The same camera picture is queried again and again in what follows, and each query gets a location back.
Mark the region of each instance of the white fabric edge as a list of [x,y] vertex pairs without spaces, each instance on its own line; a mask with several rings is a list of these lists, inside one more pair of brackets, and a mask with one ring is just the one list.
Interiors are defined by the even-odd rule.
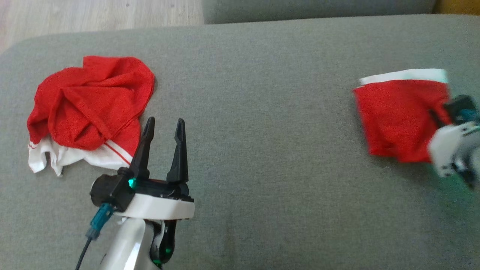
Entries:
[[93,166],[113,170],[128,167],[132,161],[132,156],[113,141],[107,141],[96,150],[87,151],[61,146],[53,141],[50,136],[47,136],[41,139],[38,144],[30,142],[28,145],[28,165],[34,173],[45,169],[47,166],[47,152],[50,153],[50,165],[57,176],[61,176],[64,166],[79,160],[85,160]]
[[407,69],[385,74],[368,76],[360,79],[361,85],[382,83],[392,80],[426,80],[448,84],[446,71],[443,69]]

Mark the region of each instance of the gray fabric surface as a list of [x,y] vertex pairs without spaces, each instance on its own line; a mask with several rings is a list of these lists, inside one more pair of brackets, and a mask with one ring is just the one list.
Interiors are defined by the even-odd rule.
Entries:
[[431,13],[435,0],[203,0],[206,24]]
[[[480,101],[480,17],[409,15],[39,37],[0,57],[0,269],[73,269],[101,173],[27,166],[36,86],[84,55],[135,56],[156,74],[151,176],[187,128],[195,217],[167,269],[479,269],[480,200],[423,164],[367,154],[358,78],[444,68]],[[85,257],[95,269],[117,231]]]

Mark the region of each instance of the red stripe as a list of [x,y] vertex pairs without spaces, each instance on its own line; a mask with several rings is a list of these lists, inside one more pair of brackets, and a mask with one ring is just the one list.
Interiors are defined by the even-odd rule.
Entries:
[[113,147],[111,147],[110,145],[108,145],[107,143],[105,143],[105,145],[110,148],[113,152],[115,152],[115,154],[117,154],[121,159],[123,159],[123,161],[125,161],[128,165],[130,165],[130,162],[128,162],[128,160],[126,160],[126,158],[124,158],[119,152],[117,152],[115,149],[113,149]]

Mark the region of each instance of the wooden floor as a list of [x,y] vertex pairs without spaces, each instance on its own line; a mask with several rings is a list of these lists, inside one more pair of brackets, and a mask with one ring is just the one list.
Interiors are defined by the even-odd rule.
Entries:
[[47,34],[201,24],[201,0],[0,0],[0,53]]

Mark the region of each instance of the crumpled red cloth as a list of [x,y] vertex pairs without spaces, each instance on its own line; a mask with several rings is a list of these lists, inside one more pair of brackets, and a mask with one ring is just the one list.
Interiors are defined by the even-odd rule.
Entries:
[[50,134],[59,145],[84,150],[113,140],[133,155],[138,118],[153,87],[154,74],[137,58],[86,56],[83,67],[66,68],[38,86],[27,120],[30,140],[37,144]]
[[392,80],[353,90],[369,153],[397,157],[400,162],[431,162],[427,146],[439,128],[433,110],[450,123],[443,104],[447,84],[426,80]]

